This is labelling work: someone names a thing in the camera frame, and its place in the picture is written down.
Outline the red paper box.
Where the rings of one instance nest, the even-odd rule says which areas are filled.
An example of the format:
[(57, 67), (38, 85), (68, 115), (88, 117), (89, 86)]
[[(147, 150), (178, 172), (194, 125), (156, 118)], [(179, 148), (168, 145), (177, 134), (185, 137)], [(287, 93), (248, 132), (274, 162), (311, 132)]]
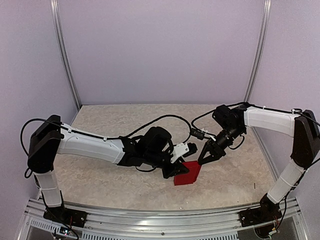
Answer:
[(183, 162), (182, 164), (189, 170), (189, 172), (176, 175), (173, 179), (173, 183), (175, 186), (195, 183), (202, 167), (196, 160)]

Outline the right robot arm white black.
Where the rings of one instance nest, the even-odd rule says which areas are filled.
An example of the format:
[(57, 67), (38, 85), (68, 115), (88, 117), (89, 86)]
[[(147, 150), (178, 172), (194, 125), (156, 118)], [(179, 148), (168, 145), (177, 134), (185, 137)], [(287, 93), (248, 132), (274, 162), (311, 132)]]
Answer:
[(212, 118), (221, 131), (204, 144), (198, 163), (204, 165), (226, 155), (236, 138), (249, 128), (259, 137), (277, 180), (266, 194), (266, 203), (256, 210), (256, 218), (266, 222), (282, 201), (301, 181), (320, 154), (320, 124), (312, 110), (280, 110), (243, 102), (237, 106), (220, 105)]

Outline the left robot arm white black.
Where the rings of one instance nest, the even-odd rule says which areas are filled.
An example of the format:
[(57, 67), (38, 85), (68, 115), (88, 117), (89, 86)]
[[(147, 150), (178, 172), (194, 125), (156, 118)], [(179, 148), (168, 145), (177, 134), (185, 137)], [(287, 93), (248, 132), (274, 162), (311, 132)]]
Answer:
[(61, 122), (58, 115), (41, 122), (30, 138), (27, 166), (35, 175), (50, 214), (61, 223), (70, 218), (70, 211), (64, 207), (54, 170), (57, 154), (94, 158), (122, 167), (145, 164), (161, 169), (165, 179), (189, 172), (181, 159), (191, 152), (191, 146), (186, 142), (174, 144), (171, 134), (162, 127), (153, 126), (144, 135), (108, 137), (78, 130)]

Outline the front aluminium rail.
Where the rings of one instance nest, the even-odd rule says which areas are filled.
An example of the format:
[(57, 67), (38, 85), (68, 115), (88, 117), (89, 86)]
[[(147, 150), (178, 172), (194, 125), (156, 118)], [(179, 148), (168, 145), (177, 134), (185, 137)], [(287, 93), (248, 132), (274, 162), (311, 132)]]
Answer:
[[(255, 229), (242, 227), (240, 211), (258, 207), (258, 203), (198, 210), (132, 210), (65, 202), (70, 209), (87, 212), (83, 228), (72, 227), (80, 240), (262, 240)], [(29, 199), (14, 240), (31, 239), (41, 230), (40, 239), (52, 240), (59, 223), (44, 219), (41, 198)], [(286, 213), (272, 240), (310, 240), (306, 224), (295, 198), (287, 200)]]

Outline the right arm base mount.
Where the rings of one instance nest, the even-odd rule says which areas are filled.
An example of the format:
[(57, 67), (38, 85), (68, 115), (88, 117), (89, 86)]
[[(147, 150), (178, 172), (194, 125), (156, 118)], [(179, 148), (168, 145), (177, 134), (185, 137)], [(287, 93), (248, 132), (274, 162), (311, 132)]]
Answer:
[(280, 209), (276, 209), (273, 212), (262, 210), (261, 207), (247, 208), (239, 212), (239, 218), (242, 227), (249, 227), (258, 224), (267, 223), (275, 219), (282, 218), (282, 212)]

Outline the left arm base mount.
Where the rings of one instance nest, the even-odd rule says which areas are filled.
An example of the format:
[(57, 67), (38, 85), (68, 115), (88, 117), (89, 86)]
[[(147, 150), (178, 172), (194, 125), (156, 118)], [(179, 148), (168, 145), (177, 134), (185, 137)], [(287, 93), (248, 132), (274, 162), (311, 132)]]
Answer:
[(53, 209), (47, 208), (43, 214), (43, 217), (47, 220), (57, 222), (69, 227), (83, 228), (87, 220), (88, 213), (75, 209)]

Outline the right aluminium frame post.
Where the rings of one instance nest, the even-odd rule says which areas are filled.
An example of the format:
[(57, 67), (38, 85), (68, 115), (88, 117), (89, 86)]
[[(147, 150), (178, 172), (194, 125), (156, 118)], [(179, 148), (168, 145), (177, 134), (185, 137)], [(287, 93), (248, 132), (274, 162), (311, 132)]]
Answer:
[(244, 102), (249, 102), (253, 94), (261, 59), (263, 56), (265, 41), (267, 37), (271, 8), (272, 8), (272, 0), (265, 0), (263, 2), (263, 11), (262, 11), (261, 24), (260, 24), (259, 34), (258, 34), (257, 46), (256, 46), (254, 58), (253, 58), (252, 68), (249, 75), (249, 82), (247, 84), (247, 88), (246, 88), (244, 99), (243, 99)]

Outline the aluminium frame post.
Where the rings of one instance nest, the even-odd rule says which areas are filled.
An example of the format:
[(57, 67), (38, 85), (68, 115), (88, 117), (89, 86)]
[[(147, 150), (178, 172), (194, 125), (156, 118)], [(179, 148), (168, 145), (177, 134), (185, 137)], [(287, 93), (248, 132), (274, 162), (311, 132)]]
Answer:
[(260, 24), (259, 34), (258, 34), (257, 46), (256, 46), (254, 58), (253, 58), (252, 68), (249, 75), (249, 82), (247, 84), (247, 88), (246, 88), (244, 99), (243, 99), (244, 102), (249, 102), (253, 94), (261, 59), (263, 56), (265, 41), (267, 37), (271, 8), (272, 8), (272, 0), (265, 0), (263, 2), (263, 11), (262, 11), (261, 24)]
[(55, 30), (55, 35), (57, 38), (58, 49), (63, 65), (63, 69), (66, 75), (67, 83), (71, 92), (71, 96), (73, 102), (75, 104), (76, 110), (79, 111), (82, 107), (82, 102), (76, 87), (76, 83), (73, 77), (70, 61), (68, 58), (68, 53), (64, 41), (64, 34), (62, 28), (62, 22), (60, 17), (60, 10), (59, 10), (59, 1), (58, 0), (50, 0), (50, 8), (51, 14), (53, 19), (53, 25)]

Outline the left aluminium frame post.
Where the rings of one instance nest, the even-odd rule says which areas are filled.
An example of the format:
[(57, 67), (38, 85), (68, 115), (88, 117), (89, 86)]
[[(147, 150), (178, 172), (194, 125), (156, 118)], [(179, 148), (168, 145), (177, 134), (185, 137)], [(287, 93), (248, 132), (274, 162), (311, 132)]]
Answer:
[(75, 104), (76, 110), (79, 111), (82, 107), (82, 102), (76, 87), (76, 83), (73, 77), (70, 61), (68, 58), (68, 53), (64, 41), (64, 34), (62, 28), (62, 22), (60, 17), (60, 10), (59, 10), (59, 1), (58, 0), (50, 0), (50, 8), (51, 14), (53, 19), (53, 25), (55, 30), (55, 35), (57, 38), (58, 49), (63, 65), (63, 69), (66, 75), (67, 83), (71, 92), (71, 96), (73, 102)]

